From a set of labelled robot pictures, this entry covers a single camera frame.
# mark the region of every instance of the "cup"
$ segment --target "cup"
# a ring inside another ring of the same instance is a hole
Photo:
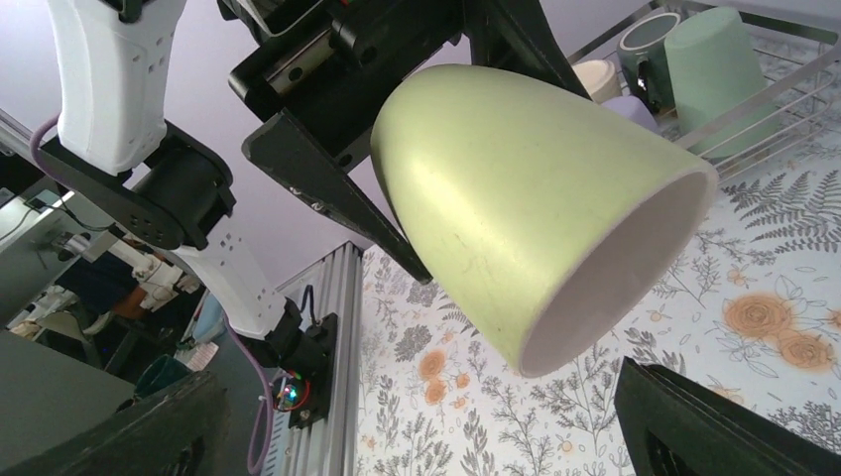
[[[631,94],[653,113],[674,107],[664,42],[680,24],[680,15],[660,13],[631,27],[619,40],[616,54]]]
[[[631,310],[688,243],[717,181],[706,162],[592,101],[464,64],[398,86],[371,157],[423,263],[526,377],[571,361]]]
[[[616,65],[606,59],[592,59],[572,67],[584,89],[596,104],[622,95],[622,85],[616,75]]]
[[[731,7],[714,8],[685,20],[666,37],[665,53],[683,134],[706,125],[768,85],[739,12]],[[777,130],[777,116],[706,152],[774,110],[772,104],[761,107],[689,150],[708,159],[723,159],[753,147]]]
[[[603,107],[619,114],[620,116],[634,122],[638,126],[660,134],[660,128],[657,125],[655,117],[649,112],[649,109],[643,104],[639,98],[634,96],[620,96],[608,99],[602,103]]]

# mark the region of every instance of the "mug handle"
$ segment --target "mug handle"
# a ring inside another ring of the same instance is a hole
[[[640,89],[640,99],[652,114],[657,114],[660,112],[661,103],[653,97],[656,96],[655,94],[651,94],[649,82],[651,71],[652,62],[648,58],[642,57],[637,61],[637,86]]]

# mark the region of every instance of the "white plastic part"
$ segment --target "white plastic part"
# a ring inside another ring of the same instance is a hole
[[[154,255],[140,252],[122,240],[111,245],[108,252],[132,267],[132,277],[146,292],[146,297],[140,302],[143,309],[154,312],[179,295],[175,287],[183,276],[181,269],[168,265]]]
[[[167,133],[164,95],[186,0],[158,0],[122,23],[101,0],[48,0],[61,79],[61,144],[112,175],[137,167]]]
[[[219,300],[238,334],[262,339],[281,320],[286,298],[269,285],[242,239],[243,226],[236,225],[236,217],[223,216],[203,250],[181,246],[174,253]]]

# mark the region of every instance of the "black bracket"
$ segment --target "black bracket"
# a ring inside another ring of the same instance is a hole
[[[152,246],[182,244],[203,249],[207,234],[235,199],[227,164],[187,133],[167,123],[167,136],[144,162],[149,172],[129,189],[131,172],[111,176],[66,149],[59,137],[41,147],[44,165],[75,190]]]
[[[841,474],[841,457],[661,365],[625,358],[614,401],[637,474]]]
[[[249,136],[243,154],[312,210],[379,244],[418,281],[431,280],[409,242],[289,111]]]
[[[263,43],[230,76],[265,122],[243,145],[248,160],[314,211],[378,244],[422,283],[431,275],[412,245],[347,173],[370,155],[371,127],[392,91],[462,34],[473,63],[589,99],[539,0],[334,2]]]
[[[102,0],[119,13],[123,23],[137,23],[143,13],[143,6],[151,0]]]
[[[330,412],[338,316],[331,313],[306,331],[300,330],[301,322],[298,306],[287,299],[284,315],[266,337],[240,336],[261,366],[295,371],[308,382],[306,401],[290,414],[290,427],[299,428],[312,425]]]

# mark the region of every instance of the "table surface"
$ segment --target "table surface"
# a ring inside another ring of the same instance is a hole
[[[819,137],[723,187],[639,305],[539,379],[509,368],[438,285],[368,250],[356,473],[632,475],[613,410],[622,356],[841,453],[835,107]]]

